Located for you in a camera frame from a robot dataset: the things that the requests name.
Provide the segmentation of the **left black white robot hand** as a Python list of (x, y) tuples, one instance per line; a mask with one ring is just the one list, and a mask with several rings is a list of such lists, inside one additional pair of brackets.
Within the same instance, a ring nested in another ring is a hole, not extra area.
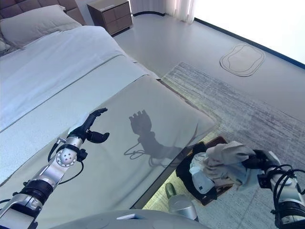
[(68, 134), (68, 137), (74, 135), (79, 137), (83, 142), (85, 142), (85, 140), (88, 140), (91, 143), (95, 144), (105, 142), (108, 139), (110, 133), (101, 134), (99, 132), (91, 131), (90, 127), (93, 125), (95, 119), (107, 110), (107, 108), (101, 108), (90, 113), (84, 123), (81, 126), (73, 129)]

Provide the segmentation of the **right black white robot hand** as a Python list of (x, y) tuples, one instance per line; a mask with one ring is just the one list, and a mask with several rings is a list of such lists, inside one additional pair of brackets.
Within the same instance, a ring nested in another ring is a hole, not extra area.
[(279, 158), (272, 151), (254, 150), (254, 155), (242, 162), (242, 165), (248, 169), (260, 169), (263, 171), (269, 168), (280, 166)]

